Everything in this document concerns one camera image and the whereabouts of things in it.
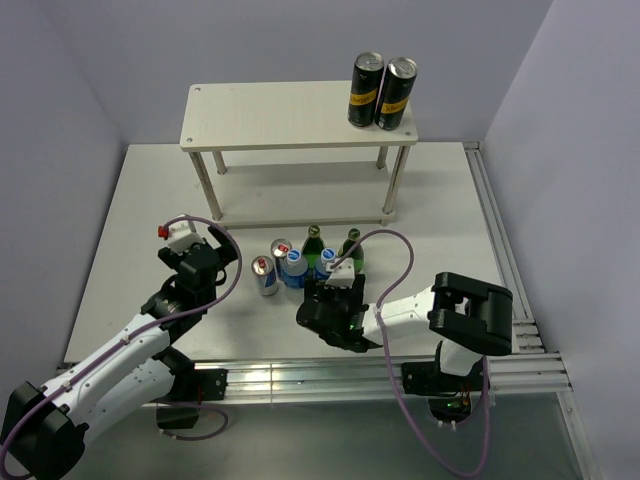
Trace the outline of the blue-label water bottle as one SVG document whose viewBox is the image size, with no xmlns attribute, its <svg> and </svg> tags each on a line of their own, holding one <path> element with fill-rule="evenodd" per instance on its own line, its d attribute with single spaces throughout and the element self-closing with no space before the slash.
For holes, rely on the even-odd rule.
<svg viewBox="0 0 640 480">
<path fill-rule="evenodd" d="M 314 264 L 314 278 L 319 281 L 327 280 L 331 275 L 331 265 L 336 261 L 336 251 L 324 248 Z"/>
<path fill-rule="evenodd" d="M 307 271 L 308 262 L 306 257 L 298 249 L 289 250 L 282 266 L 285 286 L 291 289 L 303 289 Z"/>
</svg>

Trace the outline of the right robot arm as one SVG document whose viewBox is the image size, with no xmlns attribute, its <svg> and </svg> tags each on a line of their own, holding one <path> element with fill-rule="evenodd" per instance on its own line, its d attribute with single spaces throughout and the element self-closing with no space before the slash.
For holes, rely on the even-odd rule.
<svg viewBox="0 0 640 480">
<path fill-rule="evenodd" d="M 354 353 L 381 349 L 393 340 L 438 335 L 433 360 L 401 366 L 402 389 L 409 395 L 479 391 L 484 358 L 512 352 L 513 295 L 504 287 L 442 272 L 425 290 L 377 305 L 364 303 L 364 286 L 362 274 L 346 287 L 309 281 L 296 322 L 326 344 Z"/>
</svg>

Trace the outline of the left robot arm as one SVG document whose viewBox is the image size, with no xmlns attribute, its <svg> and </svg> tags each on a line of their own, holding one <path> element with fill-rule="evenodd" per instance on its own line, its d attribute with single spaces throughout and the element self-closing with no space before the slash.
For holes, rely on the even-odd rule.
<svg viewBox="0 0 640 480">
<path fill-rule="evenodd" d="M 25 468 L 27 479 L 60 479 L 89 443 L 138 407 L 181 400 L 195 391 L 194 364 L 174 343 L 197 325 L 222 295 L 226 268 L 240 264 L 236 240 L 211 223 L 211 246 L 196 217 L 158 229 L 160 260 L 173 272 L 112 339 L 85 360 L 40 386 L 24 382 L 9 396 L 1 456 Z"/>
</svg>

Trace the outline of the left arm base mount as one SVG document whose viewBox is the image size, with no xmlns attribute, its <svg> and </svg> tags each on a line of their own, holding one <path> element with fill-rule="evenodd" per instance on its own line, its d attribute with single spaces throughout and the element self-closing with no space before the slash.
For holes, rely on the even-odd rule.
<svg viewBox="0 0 640 480">
<path fill-rule="evenodd" d="M 210 402 L 225 398 L 229 371 L 224 368 L 191 369 L 176 377 L 169 393 L 160 397 L 156 408 L 156 425 L 160 432 L 181 441 L 201 441 L 222 433 L 228 423 L 228 415 Z M 210 434 L 188 436 L 179 434 L 196 426 L 202 412 L 219 415 L 222 425 Z"/>
</svg>

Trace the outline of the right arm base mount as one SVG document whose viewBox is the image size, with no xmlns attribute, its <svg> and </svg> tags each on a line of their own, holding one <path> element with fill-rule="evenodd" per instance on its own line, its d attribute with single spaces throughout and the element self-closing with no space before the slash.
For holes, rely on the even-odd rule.
<svg viewBox="0 0 640 480">
<path fill-rule="evenodd" d="M 436 362 L 401 364 L 405 394 L 428 398 L 431 415 L 441 423 L 458 424 L 473 412 L 471 394 L 481 393 L 484 385 L 483 362 L 476 362 L 467 376 L 444 374 Z"/>
</svg>

